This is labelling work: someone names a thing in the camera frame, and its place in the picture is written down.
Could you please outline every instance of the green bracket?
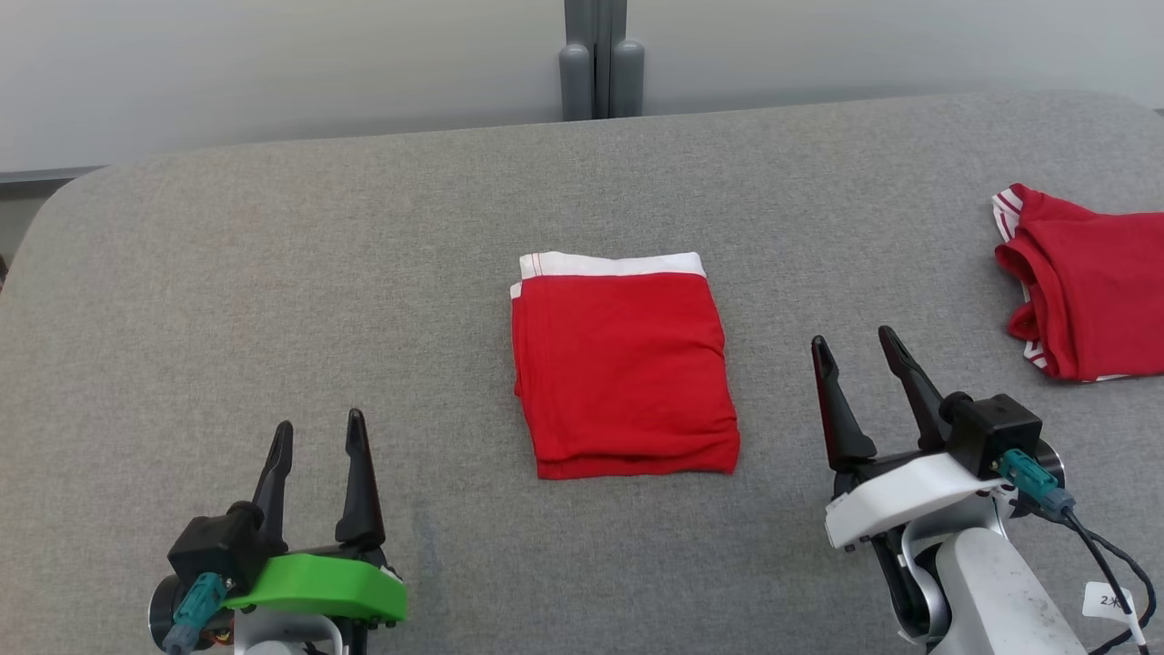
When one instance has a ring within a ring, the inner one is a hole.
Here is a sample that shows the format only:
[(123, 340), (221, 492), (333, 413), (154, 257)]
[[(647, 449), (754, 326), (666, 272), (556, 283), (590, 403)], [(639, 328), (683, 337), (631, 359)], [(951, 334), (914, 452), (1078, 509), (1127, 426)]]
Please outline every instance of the green bracket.
[(409, 598), (404, 583), (367, 562), (300, 553), (272, 557), (250, 593), (222, 604), (250, 605), (379, 624), (405, 620)]

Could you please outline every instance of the white panel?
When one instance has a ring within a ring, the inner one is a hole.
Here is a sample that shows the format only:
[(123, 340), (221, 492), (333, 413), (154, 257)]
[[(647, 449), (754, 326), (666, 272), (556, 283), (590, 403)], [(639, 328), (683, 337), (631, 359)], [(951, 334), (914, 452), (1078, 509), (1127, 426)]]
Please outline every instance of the white panel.
[(1164, 107), (1158, 0), (630, 0), (644, 113), (974, 90)]
[(561, 2), (0, 0), (0, 173), (558, 120)]

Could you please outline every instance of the teal cable plug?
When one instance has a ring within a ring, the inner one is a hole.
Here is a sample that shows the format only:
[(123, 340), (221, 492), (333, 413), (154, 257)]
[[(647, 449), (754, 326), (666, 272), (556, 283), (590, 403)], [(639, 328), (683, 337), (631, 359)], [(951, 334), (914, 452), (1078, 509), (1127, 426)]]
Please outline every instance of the teal cable plug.
[(1010, 480), (1018, 491), (1034, 498), (1038, 505), (1055, 517), (1074, 507), (1076, 499), (1066, 490), (1059, 489), (1059, 480), (1038, 462), (1018, 449), (1002, 454), (999, 460), (999, 476)]
[(217, 574), (203, 574), (194, 581), (182, 605), (173, 613), (173, 627), (162, 640), (162, 650), (166, 655), (190, 655), (198, 645), (203, 628), (222, 607), (226, 600), (226, 583)]

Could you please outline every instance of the folded red cloth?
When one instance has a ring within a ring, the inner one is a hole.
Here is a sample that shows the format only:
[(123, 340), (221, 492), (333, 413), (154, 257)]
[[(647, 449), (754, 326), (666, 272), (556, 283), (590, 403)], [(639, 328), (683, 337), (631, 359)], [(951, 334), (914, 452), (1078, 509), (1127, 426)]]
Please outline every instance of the folded red cloth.
[(1013, 184), (994, 197), (999, 263), (1028, 301), (1008, 332), (1048, 376), (1164, 373), (1164, 212), (1106, 214)]
[(538, 477), (731, 474), (739, 432), (698, 255), (521, 259), (514, 392)]

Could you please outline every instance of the white cable label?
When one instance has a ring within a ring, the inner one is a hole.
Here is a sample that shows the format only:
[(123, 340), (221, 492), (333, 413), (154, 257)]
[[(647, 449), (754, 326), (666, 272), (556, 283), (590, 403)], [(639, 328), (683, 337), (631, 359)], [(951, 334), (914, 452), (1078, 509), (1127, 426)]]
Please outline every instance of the white cable label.
[[(1135, 615), (1136, 601), (1131, 598), (1131, 592), (1122, 586), (1120, 589), (1123, 590), (1123, 597), (1128, 599), (1128, 605), (1131, 605), (1131, 614)], [(1107, 583), (1087, 583), (1087, 589), (1084, 590), (1084, 617), (1112, 619), (1121, 624), (1128, 622), (1123, 607), (1120, 607), (1120, 600), (1112, 592), (1112, 585)]]

